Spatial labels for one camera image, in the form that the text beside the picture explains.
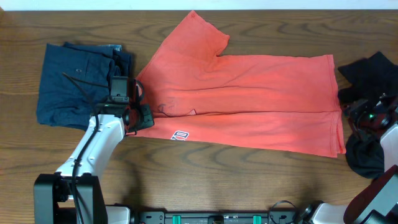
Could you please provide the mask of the red t-shirt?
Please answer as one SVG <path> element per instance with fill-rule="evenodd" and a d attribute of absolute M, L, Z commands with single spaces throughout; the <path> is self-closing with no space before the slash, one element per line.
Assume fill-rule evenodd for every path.
<path fill-rule="evenodd" d="M 332 55 L 224 55 L 190 12 L 138 74 L 154 125 L 140 137 L 336 157 L 346 151 Z"/>

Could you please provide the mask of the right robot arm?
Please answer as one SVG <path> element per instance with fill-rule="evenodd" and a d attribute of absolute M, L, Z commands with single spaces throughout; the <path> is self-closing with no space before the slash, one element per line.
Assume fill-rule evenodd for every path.
<path fill-rule="evenodd" d="M 353 130 L 346 160 L 353 171 L 372 179 L 348 205 L 319 202 L 301 214 L 303 223 L 397 223 L 397 97 L 376 104 L 361 99 L 344 114 Z"/>

